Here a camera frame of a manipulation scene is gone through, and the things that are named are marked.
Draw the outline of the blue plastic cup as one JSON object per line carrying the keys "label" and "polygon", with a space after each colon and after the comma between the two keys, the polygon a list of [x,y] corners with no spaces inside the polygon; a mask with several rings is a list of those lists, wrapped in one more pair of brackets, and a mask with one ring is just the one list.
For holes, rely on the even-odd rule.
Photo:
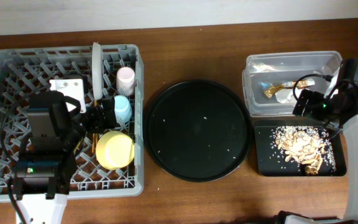
{"label": "blue plastic cup", "polygon": [[132,107],[129,99],[123,95],[116,95],[114,97],[114,112],[117,121],[127,123],[132,118]]}

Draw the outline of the silver white wrapper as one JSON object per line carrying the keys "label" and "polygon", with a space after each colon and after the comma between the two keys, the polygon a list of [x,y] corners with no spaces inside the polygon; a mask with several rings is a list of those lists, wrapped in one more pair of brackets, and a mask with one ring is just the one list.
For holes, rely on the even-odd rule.
{"label": "silver white wrapper", "polygon": [[292,88],[283,88],[275,93],[275,97],[279,103],[296,103]]}

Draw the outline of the yellow bowl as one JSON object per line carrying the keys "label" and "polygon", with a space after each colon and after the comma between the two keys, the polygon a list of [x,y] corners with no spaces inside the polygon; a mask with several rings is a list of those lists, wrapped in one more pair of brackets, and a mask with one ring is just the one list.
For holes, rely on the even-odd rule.
{"label": "yellow bowl", "polygon": [[110,131],[101,136],[96,145],[96,159],[108,170],[128,166],[135,156],[133,140],[119,131]]}

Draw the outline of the pink plastic cup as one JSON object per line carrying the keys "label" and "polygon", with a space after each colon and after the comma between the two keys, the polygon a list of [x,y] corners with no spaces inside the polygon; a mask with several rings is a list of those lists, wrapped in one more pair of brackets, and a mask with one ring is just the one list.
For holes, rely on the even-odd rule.
{"label": "pink plastic cup", "polygon": [[135,90],[135,71],[131,67],[121,67],[116,74],[117,91],[125,96],[131,96]]}

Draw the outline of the food scraps pile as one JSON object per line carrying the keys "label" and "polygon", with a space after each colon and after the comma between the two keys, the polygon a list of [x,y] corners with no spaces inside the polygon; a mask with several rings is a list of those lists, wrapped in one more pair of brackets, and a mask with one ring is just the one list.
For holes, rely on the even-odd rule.
{"label": "food scraps pile", "polygon": [[279,171],[325,175],[337,171],[329,132],[313,126],[279,126],[269,135],[269,159]]}

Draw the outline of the grey round plate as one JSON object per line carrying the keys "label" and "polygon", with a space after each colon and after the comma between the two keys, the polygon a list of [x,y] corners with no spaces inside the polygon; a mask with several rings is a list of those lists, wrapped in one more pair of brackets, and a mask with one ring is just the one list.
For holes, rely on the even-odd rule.
{"label": "grey round plate", "polygon": [[94,100],[103,97],[103,52],[101,45],[94,42],[92,46],[92,82]]}

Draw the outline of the gold foil snack wrapper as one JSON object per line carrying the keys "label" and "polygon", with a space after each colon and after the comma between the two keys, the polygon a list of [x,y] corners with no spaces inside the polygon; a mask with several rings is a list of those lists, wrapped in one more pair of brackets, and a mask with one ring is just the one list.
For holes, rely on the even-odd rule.
{"label": "gold foil snack wrapper", "polygon": [[295,86],[297,89],[304,89],[310,86],[315,85],[315,81],[311,78],[306,78],[300,80],[298,83],[296,81],[287,81],[287,82],[281,82],[281,83],[265,83],[260,82],[259,85],[262,87],[264,94],[271,98],[274,94],[276,94],[278,91],[282,89],[293,89]]}

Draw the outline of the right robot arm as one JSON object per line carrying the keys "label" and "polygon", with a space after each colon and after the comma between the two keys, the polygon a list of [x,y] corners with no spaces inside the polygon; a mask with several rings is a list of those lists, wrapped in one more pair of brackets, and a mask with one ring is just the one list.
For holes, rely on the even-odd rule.
{"label": "right robot arm", "polygon": [[325,75],[333,84],[325,93],[302,90],[295,95],[293,114],[306,116],[325,125],[337,122],[347,146],[349,193],[343,223],[358,223],[358,58],[344,59],[335,77]]}

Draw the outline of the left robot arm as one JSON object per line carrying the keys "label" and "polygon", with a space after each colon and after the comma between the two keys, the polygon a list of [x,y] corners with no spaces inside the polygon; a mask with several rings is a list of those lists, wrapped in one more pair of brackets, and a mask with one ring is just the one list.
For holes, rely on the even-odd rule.
{"label": "left robot arm", "polygon": [[19,159],[8,182],[18,223],[60,223],[77,170],[76,148],[88,133],[116,126],[113,97],[81,113],[80,102],[59,91],[30,98],[31,131],[21,141]]}

